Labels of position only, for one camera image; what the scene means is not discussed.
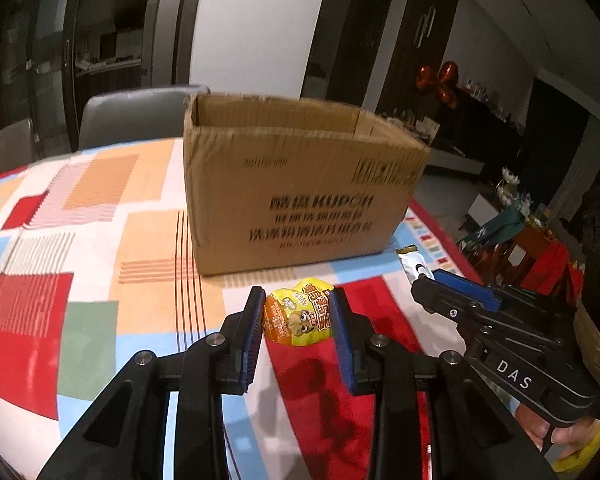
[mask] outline balloon cluster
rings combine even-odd
[[[458,65],[453,61],[447,61],[436,76],[430,66],[423,66],[418,70],[416,76],[416,87],[421,92],[435,90],[440,100],[449,108],[458,107],[458,96],[454,91],[458,84]]]

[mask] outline white snack wrapper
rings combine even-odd
[[[435,280],[433,273],[429,270],[427,263],[424,261],[424,257],[418,252],[418,248],[415,245],[396,249],[395,252],[398,254],[398,259],[400,260],[404,273],[407,275],[409,283],[413,283],[421,274]]]

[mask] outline barcode-like symbol on box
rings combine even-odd
[[[418,168],[404,159],[373,160],[361,158],[353,174],[353,184],[404,186],[414,181]]]

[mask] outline human hand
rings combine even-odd
[[[549,430],[549,423],[539,415],[536,415],[524,404],[520,404],[516,409],[515,418],[528,434],[529,438],[536,444],[538,449],[542,449],[542,440]],[[551,442],[554,444],[566,444],[560,453],[560,458],[565,458],[570,454],[581,450],[593,440],[600,422],[591,416],[583,416],[573,426],[568,428],[555,428],[551,436]]]

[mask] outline green square on tablecloth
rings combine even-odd
[[[67,303],[58,394],[93,400],[116,373],[118,302]]]

